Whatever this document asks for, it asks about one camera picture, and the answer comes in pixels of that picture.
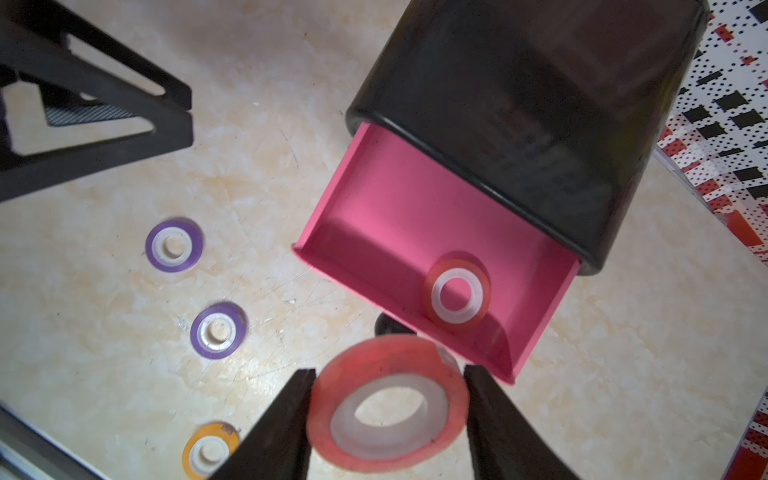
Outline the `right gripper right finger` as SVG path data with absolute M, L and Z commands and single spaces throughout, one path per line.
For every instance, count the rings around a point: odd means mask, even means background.
M 467 365 L 467 435 L 476 479 L 578 476 L 553 452 L 482 366 Z

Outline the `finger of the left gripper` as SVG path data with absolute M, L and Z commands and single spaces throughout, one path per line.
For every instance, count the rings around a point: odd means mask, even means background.
M 187 84 L 56 1 L 3 1 L 1 17 L 53 42 L 66 52 L 71 51 L 69 38 L 75 37 L 162 87 L 161 99 L 186 111 L 192 109 L 192 91 Z M 34 83 L 39 87 L 46 121 L 50 126 L 82 125 L 134 116 L 127 110 L 96 98 L 85 98 L 29 74 L 1 74 L 3 86 L 15 80 Z
M 37 35 L 3 35 L 1 63 L 75 93 L 127 110 L 153 130 L 18 157 L 1 172 L 1 199 L 14 199 L 103 170 L 180 150 L 193 143 L 191 115 L 80 59 Z

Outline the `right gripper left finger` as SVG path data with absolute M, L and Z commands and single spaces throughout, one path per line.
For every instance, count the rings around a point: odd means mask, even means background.
M 316 377 L 314 369 L 295 371 L 211 479 L 305 479 L 312 452 L 306 424 Z

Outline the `red tape roll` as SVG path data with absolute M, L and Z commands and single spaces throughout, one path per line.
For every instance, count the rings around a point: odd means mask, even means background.
M 358 473 L 410 468 L 444 451 L 468 417 L 456 360 L 415 335 L 358 343 L 331 360 L 311 393 L 306 431 L 328 463 Z
M 490 276 L 477 257 L 451 252 L 428 269 L 422 297 L 425 314 L 433 323 L 444 330 L 466 330 L 489 312 Z

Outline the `pink drawer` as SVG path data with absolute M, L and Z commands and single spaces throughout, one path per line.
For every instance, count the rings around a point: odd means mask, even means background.
M 578 257 L 387 129 L 366 123 L 295 243 L 296 255 L 409 328 L 515 382 L 578 273 Z M 486 268 L 484 320 L 444 330 L 423 308 L 428 269 L 451 252 Z

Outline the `black drawer cabinet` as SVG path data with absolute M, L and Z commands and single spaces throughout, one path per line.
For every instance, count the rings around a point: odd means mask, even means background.
M 345 114 L 572 251 L 613 246 L 710 16 L 705 1 L 413 1 Z

